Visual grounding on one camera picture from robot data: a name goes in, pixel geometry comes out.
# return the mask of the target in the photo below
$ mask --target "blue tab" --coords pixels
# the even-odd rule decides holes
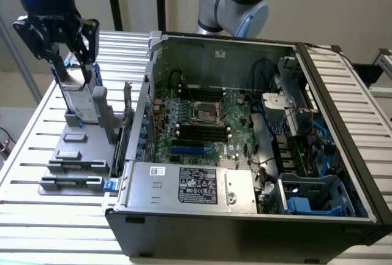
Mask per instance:
[[[328,211],[312,211],[308,198],[291,197],[287,201],[288,211],[291,214],[299,215],[319,215],[319,216],[338,216],[342,212],[341,206],[336,206]]]
[[[116,182],[106,181],[104,185],[104,192],[115,192],[115,191],[116,191]]]

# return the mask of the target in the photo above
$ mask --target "motherboard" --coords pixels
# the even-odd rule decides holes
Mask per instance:
[[[249,169],[251,96],[225,89],[156,89],[155,162]]]

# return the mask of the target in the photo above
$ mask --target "power supply label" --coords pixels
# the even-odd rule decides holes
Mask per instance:
[[[216,170],[180,167],[178,200],[189,204],[218,204]]]

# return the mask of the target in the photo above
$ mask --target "metal rack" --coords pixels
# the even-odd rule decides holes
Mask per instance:
[[[137,101],[148,58],[148,34],[100,34],[100,64],[108,103],[122,111],[123,83],[131,81]],[[392,209],[391,125],[361,87],[358,76],[339,56],[310,51],[326,86]],[[39,181],[64,128],[65,103],[52,83],[0,171],[0,263],[129,264],[102,212],[101,196],[42,196]],[[116,198],[109,198],[113,204]],[[392,236],[371,247],[356,246],[332,265],[387,265],[392,260]],[[183,264],[154,260],[155,264]]]

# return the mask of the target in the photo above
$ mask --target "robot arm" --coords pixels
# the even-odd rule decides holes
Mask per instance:
[[[59,81],[65,81],[67,71],[59,55],[59,43],[65,43],[81,65],[87,83],[91,79],[89,66],[98,54],[99,22],[84,20],[75,0],[20,0],[27,16],[20,17],[13,27],[37,59],[53,64]],[[87,49],[83,36],[89,43]]]
[[[199,34],[226,30],[235,37],[257,37],[268,18],[263,0],[199,0]]]

